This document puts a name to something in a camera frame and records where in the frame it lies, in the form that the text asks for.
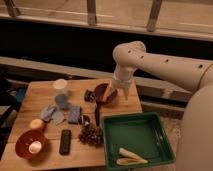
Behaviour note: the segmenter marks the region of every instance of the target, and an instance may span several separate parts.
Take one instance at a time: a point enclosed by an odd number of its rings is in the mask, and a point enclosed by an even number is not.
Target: paper cup
[[[64,79],[58,79],[53,83],[53,87],[57,91],[57,94],[65,94],[66,96],[68,96],[67,85],[68,83]]]

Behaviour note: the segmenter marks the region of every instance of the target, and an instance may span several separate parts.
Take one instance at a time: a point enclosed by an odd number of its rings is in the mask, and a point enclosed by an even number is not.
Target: black wall
[[[213,59],[213,42],[0,19],[0,56],[112,72],[113,48],[135,40],[152,53]]]

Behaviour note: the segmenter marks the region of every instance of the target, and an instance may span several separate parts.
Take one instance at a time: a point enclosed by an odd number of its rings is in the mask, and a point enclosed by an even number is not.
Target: grapes
[[[83,144],[89,144],[96,147],[103,144],[102,129],[100,127],[94,127],[92,124],[90,124],[89,127],[83,127],[78,138]]]

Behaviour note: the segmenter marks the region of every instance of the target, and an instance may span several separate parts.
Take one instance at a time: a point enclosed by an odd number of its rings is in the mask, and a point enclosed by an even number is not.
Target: small bowl
[[[102,98],[107,86],[108,86],[108,83],[102,83],[102,84],[99,84],[97,87],[95,87],[94,95],[95,95],[96,102],[99,102],[101,104],[108,104],[108,103],[111,103],[116,98],[118,94],[117,89],[109,97],[107,97],[106,102],[102,101]]]
[[[45,142],[46,138],[41,131],[29,130],[23,133],[16,142],[16,154],[24,159],[31,159],[40,153]]]

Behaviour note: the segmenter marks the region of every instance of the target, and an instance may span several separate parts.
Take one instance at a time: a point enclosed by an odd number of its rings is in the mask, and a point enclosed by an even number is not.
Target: orange bowl
[[[23,133],[16,142],[15,151],[19,157],[30,159],[42,150],[46,138],[41,131],[29,130]]]

